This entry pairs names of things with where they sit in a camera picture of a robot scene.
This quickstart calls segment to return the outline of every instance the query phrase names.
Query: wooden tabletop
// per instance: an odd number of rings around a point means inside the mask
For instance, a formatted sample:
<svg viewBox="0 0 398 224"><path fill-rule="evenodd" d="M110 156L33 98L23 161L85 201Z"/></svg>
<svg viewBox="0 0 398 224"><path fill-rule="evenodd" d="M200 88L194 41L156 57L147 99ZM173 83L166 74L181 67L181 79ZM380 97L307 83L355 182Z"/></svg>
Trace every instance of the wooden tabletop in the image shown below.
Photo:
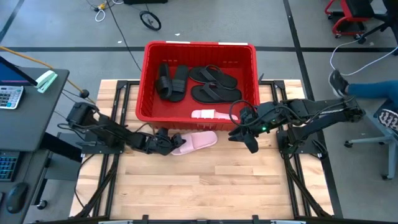
<svg viewBox="0 0 398 224"><path fill-rule="evenodd" d="M304 98L300 80L284 81L289 99ZM97 106L108 116L112 112L116 83L117 80L102 80L98 92ZM269 86L260 86L259 90L261 102L272 101ZM135 115L137 93L138 86L132 87L126 116L130 130L142 124ZM121 102L116 121L120 120ZM111 219L141 219L143 215L149 215L151 220L231 220L251 219L252 215L259 215L260 219L292 218L286 172L275 132L259 136L260 150L255 154L243 143L228 141L226 131L217 132L216 145L184 156L146 155L126 148L119 160ZM309 155L300 158L308 190L332 214L321 162ZM97 188L102 159L103 155L95 155L80 171L76 191L83 203ZM299 192L296 188L303 215ZM100 214L105 201L102 200ZM80 210L74 198L70 215Z"/></svg>

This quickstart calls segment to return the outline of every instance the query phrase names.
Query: black flip-flop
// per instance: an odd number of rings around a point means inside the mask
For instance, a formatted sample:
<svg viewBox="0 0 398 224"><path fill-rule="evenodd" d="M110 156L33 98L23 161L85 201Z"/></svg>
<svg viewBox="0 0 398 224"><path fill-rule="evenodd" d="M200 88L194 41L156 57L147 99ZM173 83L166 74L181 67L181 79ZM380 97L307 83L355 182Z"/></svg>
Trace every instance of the black flip-flop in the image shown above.
<svg viewBox="0 0 398 224"><path fill-rule="evenodd" d="M239 90L228 90L217 82L194 86L191 94L195 101L204 104L232 103L242 99L242 93Z"/></svg>
<svg viewBox="0 0 398 224"><path fill-rule="evenodd" d="M172 94L169 98L171 102L182 101L185 97L185 90L187 88L189 68L185 65L179 65L175 72L174 79L172 80Z"/></svg>
<svg viewBox="0 0 398 224"><path fill-rule="evenodd" d="M189 77L200 83L218 82L224 88L229 90L235 89L238 84L236 78L223 73L221 69L215 65L193 67L189 72Z"/></svg>
<svg viewBox="0 0 398 224"><path fill-rule="evenodd" d="M169 65L162 63L158 70L159 79L155 82L157 94L163 100L169 99L172 95L172 80L170 78Z"/></svg>

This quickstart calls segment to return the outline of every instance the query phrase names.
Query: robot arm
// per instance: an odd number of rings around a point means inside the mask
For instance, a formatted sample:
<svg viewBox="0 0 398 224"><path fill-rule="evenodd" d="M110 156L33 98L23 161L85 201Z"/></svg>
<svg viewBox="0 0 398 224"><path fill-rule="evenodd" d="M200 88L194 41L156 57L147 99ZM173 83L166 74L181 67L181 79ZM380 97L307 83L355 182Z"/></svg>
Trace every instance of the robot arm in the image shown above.
<svg viewBox="0 0 398 224"><path fill-rule="evenodd" d="M287 144L297 147L317 131L338 122L357 122L364 114L354 98L267 102L260 104L255 110L244 107L240 111L241 122L229 133L229 140L244 142L249 150L255 153L258 151L255 137L285 124L292 124L294 126L287 130Z"/></svg>
<svg viewBox="0 0 398 224"><path fill-rule="evenodd" d="M95 114L99 115L98 119L94 118ZM146 154L159 153L165 156L185 143L180 134L175 134L170 139L167 135L168 130L165 128L160 128L156 134L132 132L101 114L95 105L89 103L75 103L67 121L71 129L81 133L89 131L110 148L126 144L136 151Z"/></svg>

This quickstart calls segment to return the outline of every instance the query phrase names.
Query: red office chair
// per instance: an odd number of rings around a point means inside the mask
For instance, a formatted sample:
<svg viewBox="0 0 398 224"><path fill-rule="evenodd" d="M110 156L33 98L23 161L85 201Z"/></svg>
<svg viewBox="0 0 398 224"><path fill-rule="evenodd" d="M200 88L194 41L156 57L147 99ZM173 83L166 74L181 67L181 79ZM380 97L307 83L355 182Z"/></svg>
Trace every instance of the red office chair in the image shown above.
<svg viewBox="0 0 398 224"><path fill-rule="evenodd" d="M330 0L329 4L325 8L325 13L328 14L328 18L332 19L333 16L342 16L336 24L333 26L332 32L336 38L342 35L353 35L359 36L365 33L366 28L362 22L365 22L373 17L374 12L370 1L367 0L341 0L341 7L343 12L330 12L328 11L332 3L336 0ZM356 22L359 30L356 31L345 31L347 27Z"/></svg>

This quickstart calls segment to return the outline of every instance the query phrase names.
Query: concrete floor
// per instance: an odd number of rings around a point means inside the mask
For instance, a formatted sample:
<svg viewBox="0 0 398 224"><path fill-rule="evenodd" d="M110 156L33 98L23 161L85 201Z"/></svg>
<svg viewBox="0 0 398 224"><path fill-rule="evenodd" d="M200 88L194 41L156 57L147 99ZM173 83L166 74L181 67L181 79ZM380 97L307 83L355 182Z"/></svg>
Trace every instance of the concrete floor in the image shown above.
<svg viewBox="0 0 398 224"><path fill-rule="evenodd" d="M89 0L99 4L100 0ZM327 0L289 0L301 47L336 47L352 41L352 37L335 39L331 22L323 13ZM0 29L6 24L18 0L0 1ZM376 11L385 11L381 0L374 0ZM144 9L144 5L134 7ZM256 47L290 47L290 52L257 51L259 74L264 79L302 79L299 61L294 47L283 1L275 0L170 0L167 4L150 4L149 9L162 21L162 29L153 32L139 20L139 11L131 6L116 5L116 19L132 47L143 47L151 40L209 40L222 42L249 42ZM103 22L95 22L95 12L86 1L25 0L18 10L0 44L6 47L124 47L109 10ZM368 27L378 21L370 21ZM388 29L369 37L364 45L345 47L395 47L392 32ZM142 64L140 48L133 55ZM25 52L57 68L71 71L70 79L90 91L96 98L101 79L140 78L128 52ZM337 53L335 65L343 72L357 70L384 53ZM15 57L5 52L0 55L9 61L28 67L36 63ZM304 52L308 77L316 100L334 98L327 82L331 68L329 52ZM378 82L397 77L397 63L393 56L368 67L350 82ZM382 101L360 101L367 110L375 110ZM73 102L61 97L57 111L66 116ZM54 114L48 132L59 130L57 123L63 118ZM338 196L345 218L397 221L398 178L381 180L380 174L387 169L387 150L378 144L363 144L347 149L343 143L348 139L368 138L379 133L362 121L356 124L336 124L324 131L331 165L335 176ZM66 218L73 197L73 182L51 182L44 199L49 207L38 211L30 209L26 223L34 220L57 220Z"/></svg>

